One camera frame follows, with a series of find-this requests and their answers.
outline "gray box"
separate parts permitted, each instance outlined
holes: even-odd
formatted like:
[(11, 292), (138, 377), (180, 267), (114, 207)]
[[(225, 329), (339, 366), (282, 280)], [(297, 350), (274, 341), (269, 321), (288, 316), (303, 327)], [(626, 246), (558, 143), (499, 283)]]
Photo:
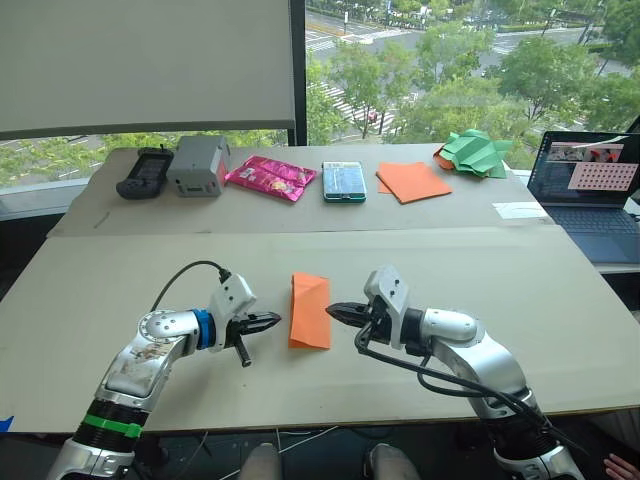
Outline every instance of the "gray box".
[(231, 152), (222, 135), (180, 138), (167, 180), (181, 197), (217, 197), (224, 188)]

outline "orange paper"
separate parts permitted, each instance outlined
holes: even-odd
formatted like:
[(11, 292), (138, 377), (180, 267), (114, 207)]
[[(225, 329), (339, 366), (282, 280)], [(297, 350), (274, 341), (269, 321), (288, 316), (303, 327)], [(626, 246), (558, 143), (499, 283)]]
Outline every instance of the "orange paper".
[(424, 163), (381, 163), (376, 172), (378, 178), (389, 187), (400, 203), (451, 193), (444, 183)]
[(296, 272), (291, 279), (289, 348), (331, 347), (329, 280)]
[(389, 187), (387, 187), (380, 179), (378, 179), (378, 193), (391, 193)]
[(455, 168), (455, 165), (453, 164), (453, 162), (451, 160), (447, 160), (446, 158), (440, 155), (440, 152), (442, 151), (443, 148), (444, 148), (444, 145), (440, 147), (438, 150), (436, 150), (436, 152), (433, 154), (433, 159), (437, 162), (438, 165), (440, 165), (445, 170), (453, 170)]

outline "blue ring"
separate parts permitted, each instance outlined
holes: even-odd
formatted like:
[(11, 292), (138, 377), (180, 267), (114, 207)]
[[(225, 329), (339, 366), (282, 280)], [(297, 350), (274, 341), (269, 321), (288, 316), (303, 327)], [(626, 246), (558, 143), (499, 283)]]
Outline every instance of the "blue ring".
[(198, 345), (196, 348), (202, 350), (210, 346), (211, 339), (209, 335), (209, 312), (206, 310), (199, 310), (194, 308), (191, 310), (198, 320), (200, 326), (200, 337), (198, 338)]

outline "black handheld device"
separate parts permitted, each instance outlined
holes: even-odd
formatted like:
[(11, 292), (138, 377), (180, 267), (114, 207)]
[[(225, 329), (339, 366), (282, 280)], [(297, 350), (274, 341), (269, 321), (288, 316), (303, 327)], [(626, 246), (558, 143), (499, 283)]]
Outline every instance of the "black handheld device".
[(116, 191), (127, 200), (157, 197), (167, 180), (166, 173), (173, 160), (173, 152), (160, 148), (141, 148), (138, 161), (127, 178), (116, 184)]

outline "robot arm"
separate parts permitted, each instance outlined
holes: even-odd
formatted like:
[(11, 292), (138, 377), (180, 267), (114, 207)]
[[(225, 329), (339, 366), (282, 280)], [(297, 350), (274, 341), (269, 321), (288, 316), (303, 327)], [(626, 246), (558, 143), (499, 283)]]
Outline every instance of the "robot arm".
[[(552, 434), (535, 396), (513, 355), (486, 332), (482, 322), (463, 313), (408, 306), (409, 290), (391, 266), (374, 271), (364, 288), (369, 303), (338, 303), (327, 311), (347, 325), (361, 328), (356, 336), (360, 353), (418, 372), (426, 388), (446, 395), (468, 397), (476, 415), (486, 424), (498, 464), (511, 478), (584, 480), (566, 446)], [(422, 365), (390, 359), (368, 348), (370, 340), (423, 356)], [(461, 380), (463, 390), (432, 386), (422, 373), (430, 356), (447, 365)], [(474, 386), (484, 387), (478, 391)], [(500, 398), (491, 391), (500, 392)]]
[(107, 369), (47, 480), (124, 478), (173, 362), (196, 350), (235, 347), (242, 365), (251, 364), (242, 335), (261, 332), (280, 320), (274, 313), (247, 313), (255, 300), (245, 280), (234, 274), (213, 292), (208, 311), (156, 310), (142, 317), (133, 340)]

